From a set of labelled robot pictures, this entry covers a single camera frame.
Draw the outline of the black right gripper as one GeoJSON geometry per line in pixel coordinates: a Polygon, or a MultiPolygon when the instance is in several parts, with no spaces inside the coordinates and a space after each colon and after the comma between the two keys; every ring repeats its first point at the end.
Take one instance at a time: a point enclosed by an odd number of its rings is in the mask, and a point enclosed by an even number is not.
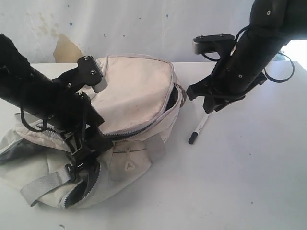
{"type": "Polygon", "coordinates": [[[262,73],[266,67],[266,34],[245,31],[238,41],[230,34],[220,35],[213,46],[220,58],[212,73],[186,90],[190,101],[204,97],[207,114],[243,100],[255,86],[266,81],[262,73]]]}

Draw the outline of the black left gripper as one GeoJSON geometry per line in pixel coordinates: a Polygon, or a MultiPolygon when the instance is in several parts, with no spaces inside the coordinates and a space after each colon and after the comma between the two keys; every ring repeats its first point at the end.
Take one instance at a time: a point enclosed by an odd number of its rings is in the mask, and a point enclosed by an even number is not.
{"type": "Polygon", "coordinates": [[[95,86],[96,75],[89,71],[66,71],[52,80],[55,97],[49,102],[48,123],[56,129],[74,134],[76,149],[72,153],[77,168],[93,165],[96,159],[113,147],[111,139],[97,127],[104,123],[102,116],[92,106],[90,97],[78,92],[83,86],[95,86]]]}

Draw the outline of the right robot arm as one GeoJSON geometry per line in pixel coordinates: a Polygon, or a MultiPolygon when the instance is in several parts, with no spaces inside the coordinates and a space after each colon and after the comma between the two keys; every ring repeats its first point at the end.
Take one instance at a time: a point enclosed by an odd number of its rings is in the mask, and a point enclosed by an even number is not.
{"type": "Polygon", "coordinates": [[[193,101],[203,97],[207,114],[218,112],[231,103],[243,100],[247,93],[266,80],[284,83],[289,79],[274,79],[267,65],[292,40],[307,38],[307,2],[305,0],[256,0],[249,24],[236,36],[217,34],[193,39],[194,52],[218,59],[209,76],[187,88],[193,101]]]}

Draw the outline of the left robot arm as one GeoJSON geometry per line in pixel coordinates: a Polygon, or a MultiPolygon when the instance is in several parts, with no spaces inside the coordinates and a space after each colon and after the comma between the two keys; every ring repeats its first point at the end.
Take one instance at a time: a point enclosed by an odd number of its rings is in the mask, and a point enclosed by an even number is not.
{"type": "Polygon", "coordinates": [[[5,101],[42,120],[41,131],[52,125],[68,145],[71,159],[79,166],[93,162],[113,147],[99,129],[104,119],[81,91],[90,86],[99,92],[107,87],[98,63],[83,56],[78,66],[49,79],[33,68],[14,43],[0,36],[0,96],[5,101]]]}

